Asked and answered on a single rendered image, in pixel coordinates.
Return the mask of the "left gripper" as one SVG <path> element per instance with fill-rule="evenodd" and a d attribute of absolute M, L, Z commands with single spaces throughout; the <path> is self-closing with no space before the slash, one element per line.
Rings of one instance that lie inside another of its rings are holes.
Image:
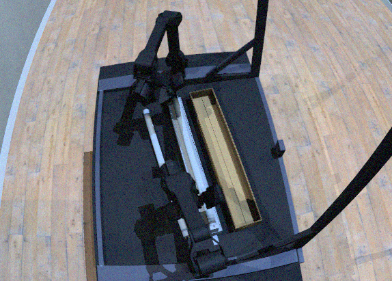
<path fill-rule="evenodd" d="M 201 209 L 201 206 L 203 206 L 204 203 L 206 204 L 207 209 L 211 209 L 212 207 L 224 203 L 225 201 L 221 187 L 218 184 L 207 187 L 206 191 L 202 192 L 200 196 L 198 196 L 197 193 L 194 193 L 193 199 L 198 209 Z M 177 209 L 173 202 L 166 204 L 165 210 L 167 218 L 172 222 L 175 222 L 181 218 L 184 219 L 180 209 Z"/>

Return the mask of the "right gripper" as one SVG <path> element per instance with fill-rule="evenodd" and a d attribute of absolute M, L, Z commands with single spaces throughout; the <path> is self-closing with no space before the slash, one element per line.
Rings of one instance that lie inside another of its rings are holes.
<path fill-rule="evenodd" d="M 176 91 L 178 91 L 180 88 L 183 88 L 186 85 L 186 81 L 184 79 L 184 75 L 181 72 L 178 72 L 178 73 L 172 75 L 171 77 L 172 78 L 170 78 L 168 80 L 168 82 L 165 82 L 165 79 L 160 76 L 159 80 L 155 84 L 152 85 L 152 88 L 158 88 L 158 87 L 160 87 L 159 85 L 162 83 L 167 84 L 170 88 L 173 89 L 174 94 L 175 94 L 174 96 L 176 98 L 178 98 Z M 146 105 L 149 105 L 150 103 L 154 103 L 154 102 L 156 102 L 156 99 L 155 99 L 153 92 L 151 91 L 150 95 L 147 99 L 147 102 L 141 103 L 141 104 L 143 106 L 146 106 Z"/>

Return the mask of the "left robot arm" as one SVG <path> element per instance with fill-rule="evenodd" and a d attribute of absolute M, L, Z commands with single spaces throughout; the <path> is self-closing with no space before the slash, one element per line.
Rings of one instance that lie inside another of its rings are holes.
<path fill-rule="evenodd" d="M 181 171 L 177 161 L 166 160 L 160 167 L 163 179 L 160 185 L 175 207 L 182 212 L 191 239 L 188 269 L 195 279 L 211 278 L 214 272 L 227 269 L 229 263 L 224 246 L 213 238 L 210 227 L 205 224 L 193 199 L 199 194 L 196 182 L 187 171 Z M 178 204 L 177 204 L 178 203 Z M 211 238 L 219 244 L 221 250 L 210 252 L 209 249 L 194 252 L 195 243 Z M 194 269 L 195 268 L 195 269 Z M 197 277 L 197 278 L 196 278 Z"/>

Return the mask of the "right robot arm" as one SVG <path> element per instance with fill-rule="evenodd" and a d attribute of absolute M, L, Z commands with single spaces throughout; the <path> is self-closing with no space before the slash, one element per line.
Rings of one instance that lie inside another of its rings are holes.
<path fill-rule="evenodd" d="M 167 41 L 169 53 L 165 62 L 171 66 L 171 76 L 181 72 L 186 77 L 185 68 L 188 67 L 188 59 L 185 59 L 184 53 L 180 50 L 178 27 L 182 22 L 181 12 L 165 10 L 158 14 L 155 26 L 152 30 L 148 43 L 142 50 L 134 64 L 133 79 L 137 79 L 137 84 L 132 93 L 132 97 L 141 103 L 148 99 L 150 91 L 156 98 L 159 105 L 165 105 L 171 102 L 174 94 L 172 88 L 167 84 L 160 84 L 158 88 L 152 88 L 152 85 L 159 80 L 158 69 L 158 49 L 167 30 Z M 172 67 L 174 66 L 174 67 Z M 140 71 L 141 73 L 137 73 Z"/>

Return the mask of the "white fluorescent tube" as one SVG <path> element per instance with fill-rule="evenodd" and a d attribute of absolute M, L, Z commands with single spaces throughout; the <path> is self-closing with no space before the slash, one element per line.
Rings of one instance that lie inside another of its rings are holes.
<path fill-rule="evenodd" d="M 178 120 L 178 124 L 179 124 L 179 127 L 180 127 L 180 131 L 181 131 L 181 134 L 182 134 L 182 138 L 183 138 L 183 141 L 184 141 L 184 145 L 185 145 L 185 148 L 186 148 L 188 159 L 190 161 L 190 165 L 191 165 L 191 168 L 192 168 L 192 171 L 193 171 L 195 182 L 196 182 L 197 188 L 199 190 L 199 195 L 201 195 L 201 193 L 204 192 L 206 190 L 206 188 L 204 186 L 204 182 L 203 182 L 203 179 L 201 177 L 199 166 L 197 164 L 195 153 L 194 153 L 194 150 L 193 150 L 193 147 L 192 147 L 192 143 L 191 143 L 191 140 L 190 140 L 187 128 L 186 128 L 186 124 L 185 124 L 185 121 L 184 121 L 184 117 L 182 115 L 182 110 L 180 108 L 180 104 L 179 104 L 178 98 L 173 96 L 172 103 L 173 103 L 173 107 L 174 107 L 174 110 L 175 110 L 175 113 L 176 113 L 176 117 L 177 117 L 177 120 Z M 204 207 L 204 211 L 205 211 L 205 214 L 206 214 L 209 226 L 215 226 L 216 225 L 216 220 L 214 218 L 214 214 L 212 212 L 212 209 L 207 209 L 205 203 L 204 203 L 203 207 Z"/>

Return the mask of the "long narrow brown open cardboard box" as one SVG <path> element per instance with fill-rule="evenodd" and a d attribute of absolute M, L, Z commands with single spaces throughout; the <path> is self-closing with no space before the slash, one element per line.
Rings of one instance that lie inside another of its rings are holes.
<path fill-rule="evenodd" d="M 262 217 L 214 90 L 189 92 L 189 98 L 234 232 L 261 224 Z"/>

